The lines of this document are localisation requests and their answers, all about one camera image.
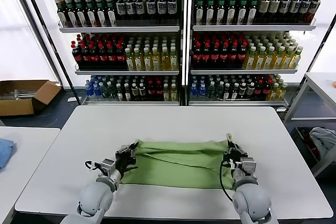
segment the white label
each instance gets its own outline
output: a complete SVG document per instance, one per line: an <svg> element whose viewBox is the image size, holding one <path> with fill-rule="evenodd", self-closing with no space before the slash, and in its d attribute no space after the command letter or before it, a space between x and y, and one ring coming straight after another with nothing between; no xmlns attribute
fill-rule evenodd
<svg viewBox="0 0 336 224"><path fill-rule="evenodd" d="M118 93L118 99L120 102L122 101L122 93Z"/></svg>
<svg viewBox="0 0 336 224"><path fill-rule="evenodd" d="M288 69L288 66L290 64L290 60L291 58L290 57L287 57L282 65L282 69Z"/></svg>
<svg viewBox="0 0 336 224"><path fill-rule="evenodd" d="M237 98L237 95L238 95L238 93L233 93L232 97L231 97L231 100L235 100Z"/></svg>
<svg viewBox="0 0 336 224"><path fill-rule="evenodd" d="M245 18L245 13L246 13L245 9L241 9L239 11L237 25L242 25L243 24L244 18Z"/></svg>
<svg viewBox="0 0 336 224"><path fill-rule="evenodd" d="M94 17L94 13L89 11L88 16L89 16L89 19L90 19L90 22L91 22L91 26L92 27L97 27L97 22L96 22L96 19Z"/></svg>
<svg viewBox="0 0 336 224"><path fill-rule="evenodd" d="M158 59L153 59L153 69L154 69L154 71L159 71L160 70Z"/></svg>
<svg viewBox="0 0 336 224"><path fill-rule="evenodd" d="M104 13L101 10L98 11L98 17L99 17L101 26L102 27L106 27L105 15L104 15Z"/></svg>
<svg viewBox="0 0 336 224"><path fill-rule="evenodd" d="M251 25L253 23L254 20L254 16L256 15L256 9L251 9L248 13L248 17L247 17L247 25Z"/></svg>
<svg viewBox="0 0 336 224"><path fill-rule="evenodd" d="M128 60L126 60L126 62L127 62L128 70L133 71L134 69L133 69L133 62L132 62L132 60L128 59Z"/></svg>
<svg viewBox="0 0 336 224"><path fill-rule="evenodd" d="M69 18L71 20L71 23L74 27L77 27L77 20L76 20L76 16L73 12L68 12Z"/></svg>
<svg viewBox="0 0 336 224"><path fill-rule="evenodd" d="M196 12L196 25L200 26L202 24L203 9L198 9Z"/></svg>
<svg viewBox="0 0 336 224"><path fill-rule="evenodd" d="M230 9L227 13L227 21L226 21L227 25L232 25L234 15L235 15L235 10Z"/></svg>
<svg viewBox="0 0 336 224"><path fill-rule="evenodd" d="M281 62L282 62L282 58L277 58L277 60L275 61L273 69L279 69Z"/></svg>
<svg viewBox="0 0 336 224"><path fill-rule="evenodd" d="M86 24L84 13L83 12L78 12L77 15L78 15L78 18L80 20L80 23L82 24L82 27L87 27L88 25Z"/></svg>
<svg viewBox="0 0 336 224"><path fill-rule="evenodd" d="M163 93L163 99L165 102L169 101L169 93Z"/></svg>
<svg viewBox="0 0 336 224"><path fill-rule="evenodd" d="M248 59L246 69L251 69L253 61L254 61L254 58Z"/></svg>
<svg viewBox="0 0 336 224"><path fill-rule="evenodd" d="M216 25L221 25L223 22L224 9L219 9L217 12Z"/></svg>
<svg viewBox="0 0 336 224"><path fill-rule="evenodd" d="M151 71L151 59L145 59L145 69Z"/></svg>
<svg viewBox="0 0 336 224"><path fill-rule="evenodd" d="M140 59L135 60L135 66L136 66L137 71L141 70L141 60Z"/></svg>
<svg viewBox="0 0 336 224"><path fill-rule="evenodd" d="M261 65L263 64L262 62L264 61L263 58L259 58L257 60L257 64L256 64L256 69L261 69Z"/></svg>
<svg viewBox="0 0 336 224"><path fill-rule="evenodd" d="M214 15L214 10L209 9L206 11L206 25L211 25L213 15Z"/></svg>
<svg viewBox="0 0 336 224"><path fill-rule="evenodd" d="M116 22L116 20L115 20L115 14L114 14L114 11L109 10L108 14L109 14L109 19L110 19L111 26L116 26L116 25L117 25L117 22Z"/></svg>
<svg viewBox="0 0 336 224"><path fill-rule="evenodd" d="M65 18L64 13L58 13L59 20L61 21L63 27L68 27L67 26L67 19Z"/></svg>
<svg viewBox="0 0 336 224"><path fill-rule="evenodd" d="M271 62L272 62L272 58L266 58L264 69L268 70L269 69L269 65L271 64Z"/></svg>

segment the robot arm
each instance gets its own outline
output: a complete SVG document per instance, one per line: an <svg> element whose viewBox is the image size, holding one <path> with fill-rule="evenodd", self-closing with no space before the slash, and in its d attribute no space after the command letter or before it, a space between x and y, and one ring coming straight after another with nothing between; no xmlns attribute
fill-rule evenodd
<svg viewBox="0 0 336 224"><path fill-rule="evenodd" d="M123 174L136 167L128 167L135 164L135 149L138 142L124 146L115 154L116 161L104 159L102 163L86 161L86 166L93 170L99 169L96 182L88 185L80 195L76 215L66 216L61 224L99 224L105 213L111 207L113 193L118 189Z"/></svg>

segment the bottle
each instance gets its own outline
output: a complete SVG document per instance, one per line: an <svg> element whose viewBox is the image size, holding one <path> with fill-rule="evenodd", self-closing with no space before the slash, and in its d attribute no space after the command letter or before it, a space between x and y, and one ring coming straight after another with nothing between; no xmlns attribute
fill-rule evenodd
<svg viewBox="0 0 336 224"><path fill-rule="evenodd" d="M217 16L216 16L216 25L221 25L223 23L223 17L225 12L225 6L224 6L225 0L218 0L217 5Z"/></svg>
<svg viewBox="0 0 336 224"><path fill-rule="evenodd" d="M294 54L294 47L288 47L285 56L282 59L282 62L280 63L280 69L288 69L289 64L293 58Z"/></svg>
<svg viewBox="0 0 336 224"><path fill-rule="evenodd" d="M226 24L232 25L234 22L236 0L230 0L229 6L226 11Z"/></svg>
<svg viewBox="0 0 336 224"><path fill-rule="evenodd" d="M245 22L245 14L247 9L246 2L247 0L240 0L240 6L238 8L237 25L242 25Z"/></svg>
<svg viewBox="0 0 336 224"><path fill-rule="evenodd" d="M250 50L245 58L243 69L251 69L254 62L254 54L256 52L256 47L250 47Z"/></svg>
<svg viewBox="0 0 336 224"><path fill-rule="evenodd" d="M289 69L296 69L300 59L301 59L301 52L303 50L303 47L298 47L295 51L295 54L289 64Z"/></svg>
<svg viewBox="0 0 336 224"><path fill-rule="evenodd" d="M258 3L258 0L251 0L251 4L248 8L246 25L251 25L254 23L254 18L257 12L257 3Z"/></svg>
<svg viewBox="0 0 336 224"><path fill-rule="evenodd" d="M321 4L321 0L312 0L311 1L309 9L308 9L308 11L306 13L306 16L305 16L305 23L310 24L313 21L315 13L316 13L317 9L319 8L320 4Z"/></svg>
<svg viewBox="0 0 336 224"><path fill-rule="evenodd" d="M247 90L245 92L246 98L250 99L254 93L254 82L251 82L248 86L247 86Z"/></svg>
<svg viewBox="0 0 336 224"><path fill-rule="evenodd" d="M144 51L145 70L151 71L153 69L152 54L149 51L148 47L145 47L143 51Z"/></svg>
<svg viewBox="0 0 336 224"><path fill-rule="evenodd" d="M206 100L206 88L205 88L205 83L201 83L199 92L198 92L198 97L199 100L205 101Z"/></svg>
<svg viewBox="0 0 336 224"><path fill-rule="evenodd" d="M157 47L153 47L152 51L153 51L153 55L152 55L153 70L154 71L159 71L159 70L161 70L160 53L157 51Z"/></svg>
<svg viewBox="0 0 336 224"><path fill-rule="evenodd" d="M287 83L283 83L281 88L278 89L278 92L277 92L277 96L275 97L275 100L276 101L282 101L284 99L284 96L286 94L286 88L287 88L288 84Z"/></svg>
<svg viewBox="0 0 336 224"><path fill-rule="evenodd" d="M200 26L203 22L203 0L197 0L195 17L196 17L196 26Z"/></svg>
<svg viewBox="0 0 336 224"><path fill-rule="evenodd" d="M170 58L168 54L168 49L166 47L162 48L161 70L170 70Z"/></svg>
<svg viewBox="0 0 336 224"><path fill-rule="evenodd" d="M262 69L268 70L270 69L270 65L273 59L274 47L270 46L266 54L264 54L264 62L261 66Z"/></svg>

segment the shelf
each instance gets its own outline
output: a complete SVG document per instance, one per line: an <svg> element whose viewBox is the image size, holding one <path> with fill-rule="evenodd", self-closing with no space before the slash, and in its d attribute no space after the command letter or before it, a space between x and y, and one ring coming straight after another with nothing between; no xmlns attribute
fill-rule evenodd
<svg viewBox="0 0 336 224"><path fill-rule="evenodd" d="M275 106L287 107L285 101L189 101L191 106Z"/></svg>
<svg viewBox="0 0 336 224"><path fill-rule="evenodd" d="M194 31L312 31L316 28L313 21L310 25L210 25L193 26Z"/></svg>
<svg viewBox="0 0 336 224"><path fill-rule="evenodd" d="M179 71L100 71L100 70L76 70L75 74L79 76L86 75L96 75L96 76L112 76L112 75L120 75L120 76L177 76Z"/></svg>
<svg viewBox="0 0 336 224"><path fill-rule="evenodd" d="M236 70L191 70L191 74L283 74L283 73L296 73L296 69L270 69L270 70L246 70L246 69L236 69Z"/></svg>

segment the gray floor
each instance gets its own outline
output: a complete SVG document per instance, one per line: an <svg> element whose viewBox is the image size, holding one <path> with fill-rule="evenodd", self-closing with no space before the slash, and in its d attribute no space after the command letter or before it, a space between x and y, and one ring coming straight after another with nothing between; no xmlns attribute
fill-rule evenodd
<svg viewBox="0 0 336 224"><path fill-rule="evenodd" d="M72 97L71 92L61 91L55 99L50 103L50 105L38 115L30 116L11 116L11 117L0 117L0 120L6 126L27 126L27 127L57 127L62 128L65 122L68 120L70 114L73 112L77 106L76 102L67 102L69 97ZM306 99L300 106L296 116L336 116L336 113L332 111L327 105L323 104L322 100L314 93L309 93ZM321 125L307 125L299 123L290 123L286 125L289 132L296 126L321 126ZM336 124L328 124L330 129L336 129ZM336 211L336 182L334 179L330 178L317 178L322 191L324 192L330 206L334 211ZM120 224L130 224L134 222L142 222L156 224L159 222L172 222L172 221L148 221L148 220L132 220L132 219L106 219L103 223L120 223ZM237 221L229 221L225 223L239 223ZM14 218L12 224L51 224L51 222L39 215L27 215L27 214L17 214ZM211 221L211 223L223 223L223 221ZM280 221L280 223L298 223L296 221ZM319 219L319 220L305 220L301 221L303 224L335 224L336 216L330 219Z"/></svg>

